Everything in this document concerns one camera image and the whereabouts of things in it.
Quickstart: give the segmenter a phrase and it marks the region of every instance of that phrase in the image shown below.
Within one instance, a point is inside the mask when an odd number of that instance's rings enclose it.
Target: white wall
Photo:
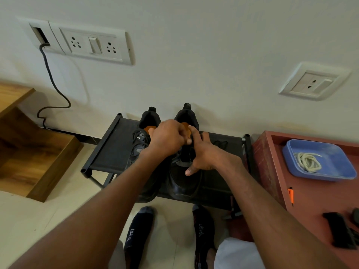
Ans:
[[[0,0],[0,13],[0,78],[39,91],[22,104],[32,117],[65,101],[16,15],[123,28],[132,38],[133,67],[48,55],[74,105],[48,112],[54,128],[101,137],[118,112],[139,119],[154,106],[165,120],[188,102],[202,130],[359,141],[359,0]],[[278,95],[301,61],[353,73],[324,101]]]

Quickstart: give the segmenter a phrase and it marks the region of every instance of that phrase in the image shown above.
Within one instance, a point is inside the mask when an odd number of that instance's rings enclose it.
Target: floor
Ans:
[[[30,246],[95,195],[100,189],[80,174],[95,145],[86,144],[45,203],[0,191],[0,269],[7,268]],[[94,172],[100,182],[106,178]],[[140,268],[179,269],[194,267],[195,231],[192,204],[156,197],[147,203],[156,210]],[[125,241],[128,227],[144,204],[136,203],[120,236]],[[228,237],[219,209],[209,209],[215,225],[215,245]]]

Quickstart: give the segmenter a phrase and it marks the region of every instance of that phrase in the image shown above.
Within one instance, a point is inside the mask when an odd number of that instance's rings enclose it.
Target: white switch plate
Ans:
[[[26,36],[37,49],[39,49],[40,45],[44,43],[43,38],[37,30],[37,28],[40,28],[48,40],[48,43],[50,44],[50,46],[45,46],[43,50],[47,52],[65,54],[57,42],[48,21],[22,17],[17,17],[17,20],[19,21],[21,28],[24,30]]]
[[[282,87],[280,94],[323,100],[332,95],[352,70],[302,62]]]
[[[66,55],[95,58],[132,65],[131,45],[126,31],[88,25],[50,22],[51,29]],[[90,38],[96,38],[100,51],[94,51]]]

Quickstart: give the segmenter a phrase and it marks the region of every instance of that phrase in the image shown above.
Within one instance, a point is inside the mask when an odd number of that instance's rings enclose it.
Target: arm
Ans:
[[[151,143],[110,185],[34,244],[10,268],[104,268],[151,173],[187,141],[175,120],[151,132]]]
[[[190,126],[196,158],[186,171],[216,169],[240,206],[266,268],[347,268],[324,244],[281,207],[246,171],[239,157],[210,143]]]

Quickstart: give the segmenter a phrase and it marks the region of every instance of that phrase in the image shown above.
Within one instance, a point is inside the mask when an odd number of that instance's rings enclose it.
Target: shoe insole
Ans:
[[[187,138],[190,138],[192,132],[191,132],[191,130],[188,128],[189,124],[186,123],[186,122],[183,122],[183,123],[181,123],[181,124],[184,125],[184,127],[185,127],[185,130],[186,130],[186,133],[187,133]]]
[[[147,134],[150,134],[150,133],[148,133],[148,130],[150,129],[150,128],[157,128],[156,126],[146,126],[144,129],[145,129],[145,131],[146,131],[146,133]]]

